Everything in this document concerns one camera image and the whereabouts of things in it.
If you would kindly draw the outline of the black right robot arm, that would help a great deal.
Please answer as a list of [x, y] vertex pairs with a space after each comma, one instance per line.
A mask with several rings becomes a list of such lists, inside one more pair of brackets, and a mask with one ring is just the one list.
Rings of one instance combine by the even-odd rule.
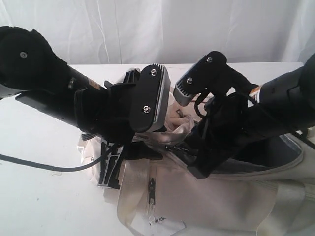
[[227, 65], [217, 51], [203, 57], [184, 76], [192, 95], [213, 95], [206, 115], [186, 138], [195, 159], [188, 165], [207, 178], [229, 159], [264, 164], [270, 141], [298, 135], [315, 124], [315, 59], [261, 86]]

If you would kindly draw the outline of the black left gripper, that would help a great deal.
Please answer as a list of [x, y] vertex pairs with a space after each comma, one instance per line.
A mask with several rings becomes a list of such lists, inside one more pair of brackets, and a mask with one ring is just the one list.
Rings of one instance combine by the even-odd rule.
[[[135, 134], [129, 114], [135, 83], [107, 84], [108, 87], [81, 89], [74, 94], [74, 112], [81, 131], [102, 137], [98, 186], [120, 189], [119, 172], [122, 160], [162, 160], [161, 153], [143, 141], [132, 142]], [[123, 146], [126, 154], [121, 157]]]

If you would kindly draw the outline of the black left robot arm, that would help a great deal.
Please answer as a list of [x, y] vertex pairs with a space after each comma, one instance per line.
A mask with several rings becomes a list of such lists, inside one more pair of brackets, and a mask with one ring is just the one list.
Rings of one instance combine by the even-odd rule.
[[0, 29], [0, 96], [82, 131], [83, 141], [101, 139], [98, 184], [119, 189], [123, 160], [161, 160], [137, 133], [164, 130], [170, 80], [166, 68], [151, 64], [128, 71], [120, 82], [100, 85], [55, 55], [35, 30]]

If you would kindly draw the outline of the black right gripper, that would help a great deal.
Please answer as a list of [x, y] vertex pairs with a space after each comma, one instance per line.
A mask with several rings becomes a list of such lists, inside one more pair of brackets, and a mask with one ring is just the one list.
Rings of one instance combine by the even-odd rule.
[[228, 159], [259, 162], [251, 157], [263, 144], [254, 127], [255, 116], [261, 118], [266, 109], [245, 94], [236, 93], [224, 100], [210, 99], [206, 116], [187, 136], [188, 170], [197, 178], [207, 178]]

